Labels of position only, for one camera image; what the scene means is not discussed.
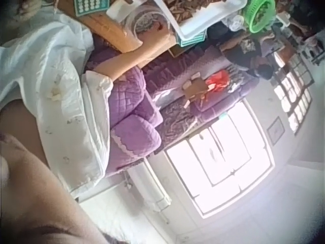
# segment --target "green plastic basket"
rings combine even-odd
[[[264,5],[268,4],[268,8],[265,10],[263,17],[259,22],[254,23],[254,20],[259,12],[259,9]],[[274,0],[251,0],[243,10],[243,16],[245,22],[249,27],[251,33],[260,32],[266,27],[275,15],[275,1]]]

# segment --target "lace trim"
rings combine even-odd
[[[113,138],[113,140],[115,141],[117,146],[122,150],[123,153],[125,153],[126,155],[134,159],[139,158],[138,155],[134,154],[132,151],[126,148],[126,146],[122,143],[122,139],[115,134],[115,130],[111,130],[111,137]]]

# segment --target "white tray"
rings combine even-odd
[[[225,3],[213,3],[206,9],[201,8],[201,10],[193,14],[192,18],[178,24],[163,0],[154,1],[164,12],[178,36],[183,40],[191,39],[216,22],[242,9],[247,4],[247,0],[227,0]]]

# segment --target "wall picture frame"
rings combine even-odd
[[[283,123],[279,116],[273,121],[270,127],[268,127],[267,132],[271,143],[274,146],[285,132]]]

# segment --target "red object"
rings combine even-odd
[[[211,75],[206,80],[207,85],[215,84],[215,87],[211,92],[220,92],[229,85],[229,73],[226,70],[220,70],[219,72]]]

